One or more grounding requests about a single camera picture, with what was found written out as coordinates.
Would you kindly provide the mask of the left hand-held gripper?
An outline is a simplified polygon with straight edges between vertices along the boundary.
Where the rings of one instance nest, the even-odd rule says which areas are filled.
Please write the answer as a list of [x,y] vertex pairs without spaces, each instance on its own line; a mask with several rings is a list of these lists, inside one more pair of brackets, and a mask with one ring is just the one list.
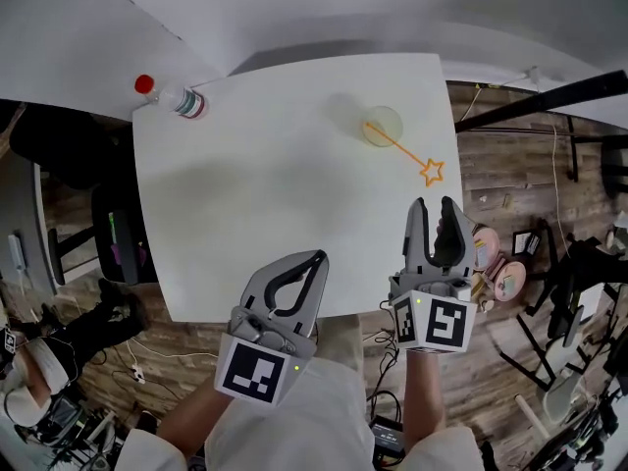
[[[296,252],[257,270],[222,334],[214,387],[233,398],[277,406],[313,358],[310,338],[330,263],[323,250]],[[302,282],[290,309],[276,293]]]

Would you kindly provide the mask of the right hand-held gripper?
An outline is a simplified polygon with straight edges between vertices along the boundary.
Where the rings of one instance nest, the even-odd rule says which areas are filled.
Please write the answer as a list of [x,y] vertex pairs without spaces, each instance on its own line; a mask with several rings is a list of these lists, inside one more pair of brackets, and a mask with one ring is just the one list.
[[475,258],[472,227],[458,205],[442,198],[433,260],[428,212],[422,197],[410,206],[402,254],[406,271],[390,277],[389,303],[396,344],[420,352],[464,352],[477,305],[470,301]]

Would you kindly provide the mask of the orange star stirrer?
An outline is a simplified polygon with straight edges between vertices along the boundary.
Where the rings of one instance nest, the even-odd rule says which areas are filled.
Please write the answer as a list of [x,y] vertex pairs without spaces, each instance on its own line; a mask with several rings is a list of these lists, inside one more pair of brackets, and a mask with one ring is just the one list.
[[383,138],[386,142],[390,143],[392,146],[400,150],[403,154],[408,156],[413,162],[415,162],[420,167],[419,174],[421,177],[424,178],[426,188],[431,187],[434,183],[441,183],[444,180],[444,161],[437,162],[434,161],[432,158],[429,158],[427,161],[423,161],[412,152],[410,152],[408,149],[406,149],[404,146],[402,146],[400,143],[393,140],[387,133],[378,129],[372,123],[365,123],[364,127],[367,130],[376,133],[379,137]]

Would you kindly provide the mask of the person's left forearm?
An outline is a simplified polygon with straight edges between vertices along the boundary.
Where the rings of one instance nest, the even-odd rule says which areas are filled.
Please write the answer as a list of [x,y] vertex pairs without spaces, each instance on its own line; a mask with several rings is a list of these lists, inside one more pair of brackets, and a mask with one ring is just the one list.
[[203,383],[161,422],[156,435],[178,449],[185,459],[200,450],[233,399]]

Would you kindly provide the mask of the person's right forearm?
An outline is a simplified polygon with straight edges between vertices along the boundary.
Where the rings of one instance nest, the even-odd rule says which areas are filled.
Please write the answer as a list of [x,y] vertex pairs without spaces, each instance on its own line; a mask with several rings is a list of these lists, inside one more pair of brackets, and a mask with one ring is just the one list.
[[405,450],[446,427],[437,354],[408,350],[402,425]]

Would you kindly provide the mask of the pink plate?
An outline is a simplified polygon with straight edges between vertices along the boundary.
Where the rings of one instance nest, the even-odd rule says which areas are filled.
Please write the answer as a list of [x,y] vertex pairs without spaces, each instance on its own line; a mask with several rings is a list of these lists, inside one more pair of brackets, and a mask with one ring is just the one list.
[[526,268],[519,261],[505,263],[497,272],[494,280],[494,295],[498,301],[510,301],[515,298],[526,282]]
[[476,271],[487,270],[500,252],[497,232],[489,227],[480,227],[473,234]]

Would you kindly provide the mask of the person's beige trousers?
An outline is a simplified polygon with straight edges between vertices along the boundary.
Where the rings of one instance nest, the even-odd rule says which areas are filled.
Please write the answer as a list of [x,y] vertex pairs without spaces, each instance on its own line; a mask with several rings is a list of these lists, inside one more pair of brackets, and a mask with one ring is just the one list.
[[316,356],[344,365],[363,377],[364,350],[359,316],[326,317],[317,324]]

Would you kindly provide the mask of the black box with white label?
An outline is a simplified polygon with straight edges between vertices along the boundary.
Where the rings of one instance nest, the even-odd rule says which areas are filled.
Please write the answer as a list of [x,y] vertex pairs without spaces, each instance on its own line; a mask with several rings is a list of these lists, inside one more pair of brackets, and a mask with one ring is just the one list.
[[515,232],[512,236],[511,255],[532,257],[535,255],[540,241],[541,235],[538,230]]

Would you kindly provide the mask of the white table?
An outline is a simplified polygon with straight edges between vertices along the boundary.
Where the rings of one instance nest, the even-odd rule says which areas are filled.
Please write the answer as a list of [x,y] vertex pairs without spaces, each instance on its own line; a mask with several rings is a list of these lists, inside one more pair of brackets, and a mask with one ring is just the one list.
[[[430,224],[462,198],[454,122],[434,54],[341,56],[215,80],[208,112],[189,121],[145,106],[132,116],[143,219],[173,320],[223,323],[251,275],[294,252],[324,250],[320,313],[374,311],[401,249],[411,203]],[[420,167],[362,134],[375,106],[401,116],[398,143],[445,162],[425,187]]]

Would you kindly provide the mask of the person's white shirt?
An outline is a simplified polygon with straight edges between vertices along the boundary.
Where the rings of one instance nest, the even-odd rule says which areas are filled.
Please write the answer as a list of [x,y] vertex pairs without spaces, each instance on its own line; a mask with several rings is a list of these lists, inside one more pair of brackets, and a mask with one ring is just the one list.
[[[265,409],[233,400],[204,444],[207,471],[375,471],[364,384],[315,358],[284,401]],[[446,428],[417,443],[398,471],[485,471],[472,431]],[[173,444],[141,430],[127,437],[115,471],[188,471]]]

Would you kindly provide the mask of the black swivel chair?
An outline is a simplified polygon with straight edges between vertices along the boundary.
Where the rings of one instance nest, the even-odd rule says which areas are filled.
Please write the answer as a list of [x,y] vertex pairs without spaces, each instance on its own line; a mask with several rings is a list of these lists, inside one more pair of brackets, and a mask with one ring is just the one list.
[[[541,296],[535,305],[527,306],[525,313],[533,317],[541,306],[548,299],[553,304],[550,314],[548,337],[558,339],[563,337],[563,345],[573,344],[575,333],[578,331],[582,317],[584,316],[584,305],[580,301],[585,290],[592,289],[598,284],[602,284],[602,289],[614,302],[617,302],[619,291],[615,291],[610,284],[620,284],[628,286],[628,260],[620,260],[615,255],[607,254],[598,249],[601,242],[595,237],[586,240],[575,239],[573,234],[567,235],[569,241],[565,248],[565,254],[558,261],[557,250],[552,229],[543,219],[538,222],[539,230],[547,233],[549,245],[549,269],[545,272],[533,274],[530,279],[544,282]],[[593,356],[587,356],[580,346],[576,351],[582,358],[585,366],[583,368],[567,362],[565,366],[575,373],[583,374],[589,363],[600,354],[606,344],[610,344],[608,357],[603,365],[603,369],[611,377],[628,376],[628,325],[619,336],[612,337],[614,325],[612,317],[609,318],[606,335],[600,340],[600,348]],[[551,367],[547,360],[548,351],[543,351],[534,338],[532,332],[527,327],[521,315],[516,317],[517,323],[521,327],[524,335],[537,354],[542,373],[547,374],[548,379],[538,377],[534,372],[524,368],[514,360],[506,358],[505,353],[501,353],[502,359],[506,360],[522,373],[529,380],[534,382],[543,392],[548,392],[556,380],[554,367]]]

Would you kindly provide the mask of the black framed whiteboard stand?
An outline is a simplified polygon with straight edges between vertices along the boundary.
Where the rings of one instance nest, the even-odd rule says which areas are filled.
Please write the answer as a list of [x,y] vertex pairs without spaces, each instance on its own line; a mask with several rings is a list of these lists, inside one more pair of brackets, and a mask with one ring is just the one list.
[[534,34],[554,40],[603,68],[601,75],[546,89],[502,108],[456,123],[459,132],[548,112],[572,105],[611,99],[628,117],[628,0],[496,0],[500,20],[520,26],[529,16]]

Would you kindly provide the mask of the black battery box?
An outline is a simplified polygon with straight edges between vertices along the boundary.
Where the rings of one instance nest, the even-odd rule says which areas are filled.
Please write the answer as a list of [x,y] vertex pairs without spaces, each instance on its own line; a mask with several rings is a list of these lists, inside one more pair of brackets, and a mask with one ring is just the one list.
[[402,424],[376,415],[369,427],[375,439],[373,465],[378,471],[395,466],[405,456]]

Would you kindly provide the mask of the black office chair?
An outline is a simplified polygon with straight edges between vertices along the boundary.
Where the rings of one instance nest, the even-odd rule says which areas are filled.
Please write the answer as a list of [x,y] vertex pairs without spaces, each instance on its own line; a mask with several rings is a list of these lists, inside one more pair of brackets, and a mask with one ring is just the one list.
[[[106,130],[88,113],[27,105],[10,136],[11,149],[64,185],[91,192],[92,225],[63,240],[48,231],[56,282],[64,285],[62,258],[90,239],[105,279],[130,286],[158,281],[144,226],[134,162],[132,128]],[[113,212],[122,266],[115,263],[108,213]],[[142,243],[146,263],[139,264]]]

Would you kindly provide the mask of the wooden rod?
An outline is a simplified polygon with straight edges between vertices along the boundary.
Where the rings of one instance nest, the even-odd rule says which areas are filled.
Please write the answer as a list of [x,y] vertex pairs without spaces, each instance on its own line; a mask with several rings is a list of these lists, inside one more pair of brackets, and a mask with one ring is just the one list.
[[516,404],[518,405],[521,412],[524,414],[526,419],[532,424],[532,427],[536,431],[536,433],[540,436],[543,441],[548,441],[550,439],[550,433],[544,424],[541,422],[539,417],[535,414],[531,406],[527,403],[526,399],[521,395],[517,394],[514,397]]

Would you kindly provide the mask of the beige chair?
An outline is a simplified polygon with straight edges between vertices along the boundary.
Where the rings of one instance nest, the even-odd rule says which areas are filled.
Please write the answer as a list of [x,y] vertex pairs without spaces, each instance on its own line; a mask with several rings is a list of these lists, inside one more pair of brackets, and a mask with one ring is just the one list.
[[583,376],[573,373],[568,378],[556,378],[547,392],[539,390],[541,406],[552,424],[561,423],[569,414]]

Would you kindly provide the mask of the clear bottle with red cap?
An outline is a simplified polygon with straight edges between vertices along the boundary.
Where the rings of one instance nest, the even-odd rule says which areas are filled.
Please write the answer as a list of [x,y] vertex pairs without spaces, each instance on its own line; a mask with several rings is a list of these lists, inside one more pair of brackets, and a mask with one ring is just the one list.
[[134,90],[149,104],[188,120],[201,119],[209,109],[209,101],[200,92],[177,82],[158,83],[147,74],[135,79]]

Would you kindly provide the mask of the pile of black equipment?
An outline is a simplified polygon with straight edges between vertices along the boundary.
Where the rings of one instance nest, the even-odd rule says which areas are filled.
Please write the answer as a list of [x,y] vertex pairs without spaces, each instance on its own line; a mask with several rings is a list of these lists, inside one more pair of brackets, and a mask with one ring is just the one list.
[[123,444],[114,412],[64,396],[32,428],[0,417],[0,470],[114,471]]

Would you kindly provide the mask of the white wall handset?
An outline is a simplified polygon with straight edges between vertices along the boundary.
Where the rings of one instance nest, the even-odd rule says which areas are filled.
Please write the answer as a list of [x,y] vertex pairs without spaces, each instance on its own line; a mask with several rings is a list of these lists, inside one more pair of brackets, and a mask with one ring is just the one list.
[[21,240],[17,235],[10,234],[8,235],[8,243],[15,269],[19,273],[23,273],[26,270],[26,261]]

